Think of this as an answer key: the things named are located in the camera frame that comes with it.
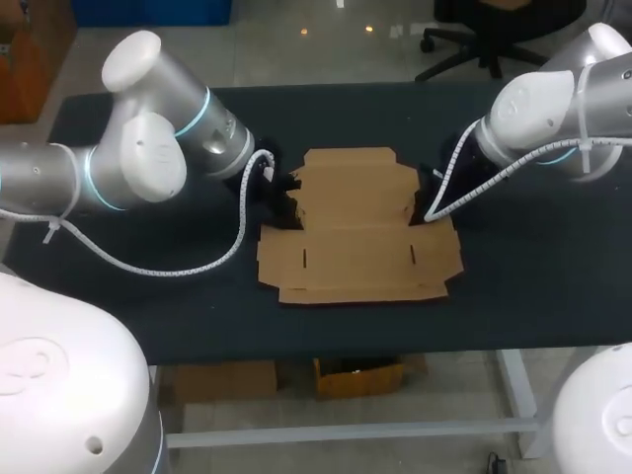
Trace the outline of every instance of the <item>cardboard box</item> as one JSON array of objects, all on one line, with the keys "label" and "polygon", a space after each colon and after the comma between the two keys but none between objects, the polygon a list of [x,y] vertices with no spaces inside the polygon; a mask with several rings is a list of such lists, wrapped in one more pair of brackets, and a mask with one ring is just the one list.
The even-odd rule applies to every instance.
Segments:
[{"label": "cardboard box", "polygon": [[314,359],[320,398],[354,398],[393,393],[402,385],[404,364],[398,357]]},{"label": "cardboard box", "polygon": [[179,404],[270,397],[277,393],[277,370],[272,360],[178,365],[173,392]]},{"label": "cardboard box", "polygon": [[76,30],[70,0],[0,2],[0,124],[38,119]]},{"label": "cardboard box", "polygon": [[314,149],[292,192],[304,230],[262,226],[259,280],[279,301],[318,304],[447,296],[463,271],[451,220],[409,226],[417,171],[389,148]]}]

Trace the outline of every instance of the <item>flattened cardboard box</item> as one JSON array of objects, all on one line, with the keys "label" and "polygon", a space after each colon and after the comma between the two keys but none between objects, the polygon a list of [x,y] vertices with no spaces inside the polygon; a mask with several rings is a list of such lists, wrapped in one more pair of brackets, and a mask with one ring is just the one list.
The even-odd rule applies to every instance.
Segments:
[{"label": "flattened cardboard box", "polygon": [[259,281],[283,303],[423,300],[447,296],[463,271],[452,222],[409,226],[417,171],[390,148],[314,149],[292,192],[304,230],[262,226]]}]

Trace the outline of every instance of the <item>black tablecloth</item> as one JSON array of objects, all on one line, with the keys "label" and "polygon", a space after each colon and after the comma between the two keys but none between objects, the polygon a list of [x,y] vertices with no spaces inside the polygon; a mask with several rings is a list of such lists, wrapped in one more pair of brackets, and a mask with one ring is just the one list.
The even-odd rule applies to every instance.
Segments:
[{"label": "black tablecloth", "polygon": [[[311,147],[390,146],[431,164],[441,141],[484,114],[500,86],[390,84],[228,89],[217,95],[257,136],[285,151],[286,171]],[[68,99],[50,140],[96,142],[111,99]],[[150,363],[288,356],[615,344],[632,340],[632,169],[589,185],[532,165],[455,215],[465,272],[447,299],[422,303],[283,306],[257,281],[263,210],[225,267],[156,279],[120,271],[65,231],[18,225],[7,265],[29,281],[118,317]],[[221,255],[237,226],[223,186],[190,179],[175,201],[142,212],[72,219],[112,254],[156,269]]]}]

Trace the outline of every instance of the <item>floor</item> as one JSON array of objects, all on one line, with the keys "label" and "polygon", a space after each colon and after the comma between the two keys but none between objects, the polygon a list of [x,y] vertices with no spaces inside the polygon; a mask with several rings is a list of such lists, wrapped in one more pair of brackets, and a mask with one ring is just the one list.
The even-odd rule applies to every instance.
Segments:
[{"label": "floor", "polygon": [[[234,2],[229,27],[156,29],[166,47],[211,87],[410,81],[423,69],[456,52],[453,44],[437,41],[435,52],[420,54],[421,32],[427,26],[435,26],[432,0]],[[551,53],[585,24],[586,20],[581,19],[527,46],[543,54]],[[132,31],[81,30],[39,122],[0,126],[0,139],[44,141],[64,97],[103,90],[101,65],[109,51]],[[502,67],[506,77],[532,70],[510,60],[503,61]],[[490,79],[486,70],[471,62],[435,80]],[[0,260],[11,228],[10,223],[0,221]],[[570,350],[524,352],[538,396],[546,392],[569,353]],[[292,383],[277,398],[189,406],[184,414],[184,429],[190,432],[477,419],[505,414],[507,401],[493,355],[432,354],[428,360],[430,374],[410,376],[395,395],[336,402],[314,401],[311,379],[304,378],[307,372],[300,364],[288,364],[285,371]],[[518,460],[515,439],[510,435],[196,449],[174,453],[173,460],[178,474],[248,471],[481,474],[490,450],[511,460],[512,473],[557,472],[550,456],[535,461]]]}]

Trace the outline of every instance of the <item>table frame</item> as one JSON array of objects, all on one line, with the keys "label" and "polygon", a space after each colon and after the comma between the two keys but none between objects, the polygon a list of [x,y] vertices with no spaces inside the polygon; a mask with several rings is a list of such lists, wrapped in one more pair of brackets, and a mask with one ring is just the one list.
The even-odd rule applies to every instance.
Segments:
[{"label": "table frame", "polygon": [[[518,433],[518,445],[522,458],[538,458],[550,448],[553,409],[564,382],[573,371],[596,353],[596,349],[596,347],[575,349],[540,407],[535,402],[520,350],[497,351],[501,374],[512,406],[513,416],[510,418],[167,434],[167,446],[169,449],[185,449],[333,439]],[[159,369],[152,366],[150,371],[155,383],[159,379]]]}]

